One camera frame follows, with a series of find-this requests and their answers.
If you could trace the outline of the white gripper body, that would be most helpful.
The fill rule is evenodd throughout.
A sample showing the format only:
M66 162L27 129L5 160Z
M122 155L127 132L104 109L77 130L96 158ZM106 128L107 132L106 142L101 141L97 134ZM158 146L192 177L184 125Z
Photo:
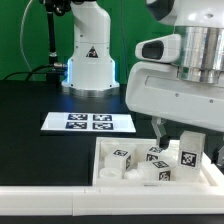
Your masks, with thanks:
M129 74L132 111L224 132L224 48L218 36L172 34L140 42Z

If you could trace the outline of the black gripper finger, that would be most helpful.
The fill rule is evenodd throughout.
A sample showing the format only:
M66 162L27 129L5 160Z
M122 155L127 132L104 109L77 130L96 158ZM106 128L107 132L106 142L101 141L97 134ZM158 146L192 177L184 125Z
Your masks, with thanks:
M170 137L165 130L166 120L160 117L153 117L151 124L156 135L156 146L166 150L169 147Z
M212 153L212 162L217 166L224 166L224 138L220 147L216 147Z

